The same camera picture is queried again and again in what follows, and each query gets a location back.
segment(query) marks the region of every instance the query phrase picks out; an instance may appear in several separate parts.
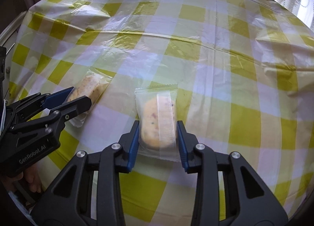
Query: finger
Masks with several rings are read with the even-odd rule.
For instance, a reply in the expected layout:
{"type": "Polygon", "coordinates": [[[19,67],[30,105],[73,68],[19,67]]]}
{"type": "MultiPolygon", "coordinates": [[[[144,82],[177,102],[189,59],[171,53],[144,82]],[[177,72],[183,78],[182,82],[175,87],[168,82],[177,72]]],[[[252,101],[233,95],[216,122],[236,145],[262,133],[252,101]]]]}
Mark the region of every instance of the finger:
{"type": "Polygon", "coordinates": [[[35,184],[28,184],[28,187],[31,192],[37,191],[37,186],[35,184]]]}
{"type": "Polygon", "coordinates": [[[19,181],[23,178],[23,172],[19,173],[17,176],[10,178],[12,182],[19,181]]]}
{"type": "Polygon", "coordinates": [[[36,175],[35,175],[35,177],[34,177],[33,184],[36,185],[36,187],[37,187],[37,192],[38,192],[38,193],[41,193],[41,180],[40,180],[40,177],[39,177],[38,172],[36,173],[36,175]]]}
{"type": "Polygon", "coordinates": [[[36,164],[30,166],[29,168],[25,169],[24,170],[24,177],[25,177],[25,180],[32,184],[33,183],[33,180],[34,180],[34,177],[35,175],[37,174],[37,166],[36,164]]]}

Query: wrinkled plastic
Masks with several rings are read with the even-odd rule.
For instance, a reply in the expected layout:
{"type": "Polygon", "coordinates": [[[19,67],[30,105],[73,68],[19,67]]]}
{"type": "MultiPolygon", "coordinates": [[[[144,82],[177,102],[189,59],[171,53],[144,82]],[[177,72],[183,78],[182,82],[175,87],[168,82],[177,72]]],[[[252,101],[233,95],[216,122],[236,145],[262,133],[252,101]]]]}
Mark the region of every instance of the wrinkled plastic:
{"type": "MultiPolygon", "coordinates": [[[[239,151],[292,215],[313,186],[313,46],[312,31],[274,0],[42,0],[19,29],[9,92],[53,93],[85,66],[115,75],[80,132],[65,128],[97,152],[130,131],[135,88],[177,83],[186,130],[216,152],[239,151]]],[[[70,159],[66,148],[57,152],[70,159]]],[[[182,172],[174,167],[172,181],[185,184],[182,172]]],[[[152,223],[169,224],[162,216],[152,223]]]]}
{"type": "Polygon", "coordinates": [[[140,119],[140,154],[179,161],[176,142],[177,89],[177,85],[165,85],[135,90],[140,119]]]}
{"type": "Polygon", "coordinates": [[[91,99],[92,105],[87,112],[84,112],[70,120],[73,126],[82,127],[83,123],[88,116],[89,112],[93,109],[93,106],[103,94],[105,89],[111,82],[112,77],[103,74],[96,69],[89,69],[82,80],[80,80],[71,93],[66,98],[66,102],[70,102],[82,96],[87,96],[91,99]]]}

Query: metal screw head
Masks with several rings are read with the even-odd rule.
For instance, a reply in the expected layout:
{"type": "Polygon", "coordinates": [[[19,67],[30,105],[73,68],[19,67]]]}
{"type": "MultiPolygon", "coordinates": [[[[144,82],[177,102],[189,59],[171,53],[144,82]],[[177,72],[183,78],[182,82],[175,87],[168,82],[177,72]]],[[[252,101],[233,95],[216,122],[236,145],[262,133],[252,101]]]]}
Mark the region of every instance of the metal screw head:
{"type": "Polygon", "coordinates": [[[47,128],[45,129],[45,132],[46,132],[46,133],[51,133],[51,131],[52,131],[52,128],[51,128],[51,127],[47,127],[47,128]]]}
{"type": "Polygon", "coordinates": [[[76,153],[76,156],[79,157],[79,158],[81,158],[81,157],[84,157],[85,154],[86,154],[86,152],[84,152],[84,151],[78,151],[78,152],[76,153]]]}
{"type": "Polygon", "coordinates": [[[205,145],[203,145],[203,144],[197,144],[195,147],[198,150],[204,150],[205,149],[205,145]]]}
{"type": "Polygon", "coordinates": [[[233,152],[233,153],[231,154],[231,156],[232,156],[233,158],[235,158],[235,159],[238,159],[238,158],[241,157],[241,155],[240,155],[238,152],[233,152]]]}
{"type": "Polygon", "coordinates": [[[119,143],[114,143],[112,144],[111,148],[114,150],[118,150],[121,147],[121,145],[119,143]]]}

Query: plastic tablecloth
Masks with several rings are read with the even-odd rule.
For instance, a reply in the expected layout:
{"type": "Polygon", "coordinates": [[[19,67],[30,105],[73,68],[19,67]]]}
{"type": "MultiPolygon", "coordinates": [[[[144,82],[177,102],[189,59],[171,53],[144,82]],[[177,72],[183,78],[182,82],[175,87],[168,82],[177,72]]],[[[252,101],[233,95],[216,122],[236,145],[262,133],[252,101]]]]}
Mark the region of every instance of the plastic tablecloth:
{"type": "MultiPolygon", "coordinates": [[[[42,0],[14,50],[12,100],[72,86],[90,66],[113,77],[83,127],[67,123],[40,161],[46,187],[76,151],[130,131],[135,88],[170,83],[187,131],[239,151],[290,216],[312,186],[313,33],[273,0],[42,0]]],[[[180,163],[139,155],[120,186],[127,225],[190,224],[196,175],[180,163]]]]}

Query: table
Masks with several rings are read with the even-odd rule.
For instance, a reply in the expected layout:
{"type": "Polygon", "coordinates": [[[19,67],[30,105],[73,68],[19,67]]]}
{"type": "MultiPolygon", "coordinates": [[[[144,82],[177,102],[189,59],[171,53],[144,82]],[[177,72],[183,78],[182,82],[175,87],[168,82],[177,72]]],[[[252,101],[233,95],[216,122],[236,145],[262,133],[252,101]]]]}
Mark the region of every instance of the table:
{"type": "MultiPolygon", "coordinates": [[[[45,187],[76,151],[131,129],[136,87],[169,83],[187,131],[239,151],[289,216],[313,186],[313,33],[273,0],[42,0],[14,50],[12,100],[72,86],[90,66],[113,77],[83,127],[67,123],[40,162],[45,187]]],[[[120,185],[127,225],[190,224],[196,175],[180,163],[138,156],[120,185]]]]}

